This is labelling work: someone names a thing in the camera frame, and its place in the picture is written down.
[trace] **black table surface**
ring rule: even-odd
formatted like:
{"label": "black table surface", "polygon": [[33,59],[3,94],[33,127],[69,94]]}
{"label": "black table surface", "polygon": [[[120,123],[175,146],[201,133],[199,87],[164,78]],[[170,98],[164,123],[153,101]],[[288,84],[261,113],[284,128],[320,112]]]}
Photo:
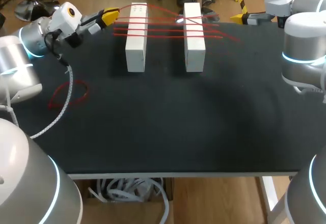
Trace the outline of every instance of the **black table surface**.
{"label": "black table surface", "polygon": [[[69,174],[299,170],[325,145],[321,95],[300,96],[282,80],[276,24],[218,29],[240,42],[207,38],[202,73],[186,73],[183,39],[149,38],[144,73],[127,72],[125,37],[112,28],[67,48],[89,94],[36,143]],[[14,106],[28,135],[59,113],[47,106],[68,81],[49,55],[34,66],[42,93]]]}

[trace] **wooden floor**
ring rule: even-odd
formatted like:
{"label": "wooden floor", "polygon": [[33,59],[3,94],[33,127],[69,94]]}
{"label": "wooden floor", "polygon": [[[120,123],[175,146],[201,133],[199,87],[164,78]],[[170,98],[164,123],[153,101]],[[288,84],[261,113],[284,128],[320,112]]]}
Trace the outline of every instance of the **wooden floor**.
{"label": "wooden floor", "polygon": [[[20,0],[5,6],[1,12],[7,17],[8,33],[26,23],[18,20],[13,9]],[[122,7],[132,2],[147,2],[178,12],[176,0],[59,0],[76,5],[83,14],[91,14],[105,7]],[[249,12],[264,11],[263,0],[245,0]],[[239,3],[234,0],[216,0],[209,6],[216,11],[222,22],[230,22],[230,17],[241,13]],[[129,10],[120,16],[127,16]],[[149,16],[168,16],[156,9],[150,9]],[[274,178],[278,197],[285,192],[288,177]],[[174,200],[170,203],[169,223],[197,224],[261,224],[265,223],[264,207],[261,205],[259,188],[253,177],[234,178],[178,178],[175,179]],[[83,224],[90,223],[158,223],[162,215],[162,203],[150,205],[129,204],[125,206],[104,206],[87,202]]]}

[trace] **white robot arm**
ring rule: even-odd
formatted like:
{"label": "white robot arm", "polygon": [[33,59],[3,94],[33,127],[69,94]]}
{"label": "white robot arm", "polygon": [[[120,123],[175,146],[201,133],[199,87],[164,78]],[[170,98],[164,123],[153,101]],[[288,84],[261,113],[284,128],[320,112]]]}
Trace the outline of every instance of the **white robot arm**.
{"label": "white robot arm", "polygon": [[72,47],[82,44],[85,34],[94,34],[112,24],[118,8],[107,8],[90,16],[82,16],[71,3],[64,3],[52,18],[41,17],[0,38],[0,105],[24,101],[42,91],[42,84],[34,71],[32,59],[43,57],[64,42]]}
{"label": "white robot arm", "polygon": [[284,28],[286,19],[297,13],[326,10],[325,0],[265,0],[266,13],[277,16],[279,27]]}

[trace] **red wire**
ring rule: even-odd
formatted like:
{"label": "red wire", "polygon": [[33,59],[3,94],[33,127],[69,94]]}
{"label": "red wire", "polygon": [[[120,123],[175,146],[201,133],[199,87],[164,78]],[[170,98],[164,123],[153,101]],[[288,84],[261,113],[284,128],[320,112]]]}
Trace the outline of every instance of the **red wire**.
{"label": "red wire", "polygon": [[[153,23],[144,23],[144,22],[128,22],[128,21],[116,21],[113,24],[152,24],[152,25],[198,25],[192,23],[163,23],[163,22],[153,22]],[[218,24],[200,24],[202,26],[219,26]]]}
{"label": "red wire", "polygon": [[[114,22],[115,24],[144,24],[144,23],[141,23],[141,22]],[[150,24],[153,24],[153,25],[180,25],[178,23],[148,23],[148,25]],[[202,24],[202,26],[206,27],[207,25],[215,25],[215,24]],[[221,32],[219,30],[215,30],[215,29],[212,29],[212,28],[208,28],[210,29],[210,31],[212,32],[216,32],[216,33],[219,33],[221,36],[224,36],[224,37],[227,37],[229,39],[231,39],[232,41],[235,41],[235,42],[240,42],[240,39],[236,38],[236,37],[232,37],[224,32]]]}
{"label": "red wire", "polygon": [[[186,32],[185,30],[173,30],[173,29],[133,29],[133,28],[120,28],[120,27],[114,27],[114,30],[117,31],[149,31],[149,32]],[[201,31],[201,30],[189,30],[188,32],[208,32],[208,33],[220,33],[220,31]]]}
{"label": "red wire", "polygon": [[133,35],[113,33],[114,36],[128,36],[128,37],[150,37],[150,38],[188,38],[188,37],[205,37],[205,38],[223,38],[221,36],[153,36],[153,35]]}
{"label": "red wire", "polygon": [[[198,17],[191,17],[191,19],[201,19],[203,17],[214,17],[219,16],[218,14],[214,15],[202,15]],[[118,17],[117,19],[175,19],[176,17]]]}
{"label": "red wire", "polygon": [[[86,88],[86,92],[85,92],[84,95],[82,95],[81,97],[77,98],[77,99],[74,100],[74,101],[71,101],[71,102],[69,103],[69,105],[78,104],[78,103],[82,102],[83,100],[85,100],[86,97],[88,96],[88,86],[87,86],[87,84],[86,84],[84,81],[82,81],[82,80],[74,80],[74,83],[75,83],[75,84],[82,84],[82,85]],[[61,89],[63,89],[64,87],[68,86],[68,85],[69,85],[69,82],[65,82],[65,83],[63,83],[62,85],[60,85],[60,86],[55,90],[55,92],[53,93],[53,95],[52,95],[52,97],[51,97],[51,99],[50,99],[50,101],[49,101],[49,104],[47,105],[47,107],[48,107],[49,109],[52,109],[52,108],[61,108],[61,107],[63,107],[63,105],[64,105],[63,103],[53,103],[53,100],[54,100],[55,96],[58,94],[58,92],[59,92]]]}
{"label": "red wire", "polygon": [[[152,7],[152,8],[160,9],[161,11],[164,11],[164,12],[170,13],[170,14],[172,14],[172,15],[174,15],[174,16],[179,16],[179,14],[174,13],[174,12],[172,12],[172,11],[166,9],[166,8],[162,8],[162,7],[159,7],[159,6],[152,5],[152,4],[130,4],[130,5],[127,5],[127,6],[124,6],[124,7],[120,8],[119,11],[121,11],[121,10],[123,10],[123,9],[125,9],[125,8],[128,8],[128,7],[131,7],[131,6],[147,6],[147,7]],[[197,22],[195,22],[194,20],[192,20],[191,17],[190,17],[190,18],[183,17],[183,18],[184,18],[184,19],[188,19],[188,20],[190,20],[191,22],[193,22],[193,23],[195,23],[195,24],[199,24],[199,25],[204,26],[204,24],[200,24],[200,23],[197,23]],[[229,36],[229,35],[227,35],[227,34],[225,34],[225,33],[221,33],[221,34],[223,34],[223,36],[225,36],[225,37],[230,38],[230,39],[233,40],[233,41],[237,41],[237,42],[240,41],[238,38],[234,38],[234,37]]]}

